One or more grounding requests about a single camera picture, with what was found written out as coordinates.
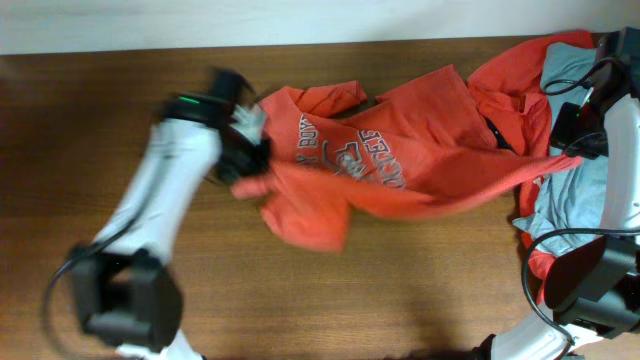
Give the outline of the orange printed t-shirt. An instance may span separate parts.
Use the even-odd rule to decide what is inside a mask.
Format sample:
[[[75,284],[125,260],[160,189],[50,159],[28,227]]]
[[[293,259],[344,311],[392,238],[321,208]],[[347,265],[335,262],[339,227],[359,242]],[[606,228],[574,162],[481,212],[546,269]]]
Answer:
[[[575,166],[501,149],[450,66],[380,95],[372,108],[365,100],[356,81],[284,87],[263,99],[269,167],[232,193],[263,198],[262,218],[285,242],[338,252],[353,210],[400,220],[448,215]]]

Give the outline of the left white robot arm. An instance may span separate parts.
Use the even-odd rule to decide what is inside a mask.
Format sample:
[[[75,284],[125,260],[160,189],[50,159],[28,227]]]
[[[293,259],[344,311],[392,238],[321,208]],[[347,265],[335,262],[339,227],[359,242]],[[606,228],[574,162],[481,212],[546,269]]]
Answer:
[[[224,156],[261,151],[267,115],[251,101],[180,95],[151,128],[142,162],[109,221],[70,260],[81,332],[131,359],[198,359],[181,328],[169,264],[195,192]]]

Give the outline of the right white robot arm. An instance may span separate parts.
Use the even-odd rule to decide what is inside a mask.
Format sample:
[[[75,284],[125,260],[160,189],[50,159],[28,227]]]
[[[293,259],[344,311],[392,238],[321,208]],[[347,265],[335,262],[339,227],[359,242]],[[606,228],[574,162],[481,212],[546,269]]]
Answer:
[[[536,237],[530,253],[555,237],[592,239],[556,258],[544,301],[517,327],[486,338],[471,359],[562,359],[584,344],[639,330],[638,29],[603,36],[593,66],[572,85],[588,93],[562,105],[550,144],[569,159],[607,158],[600,224]]]

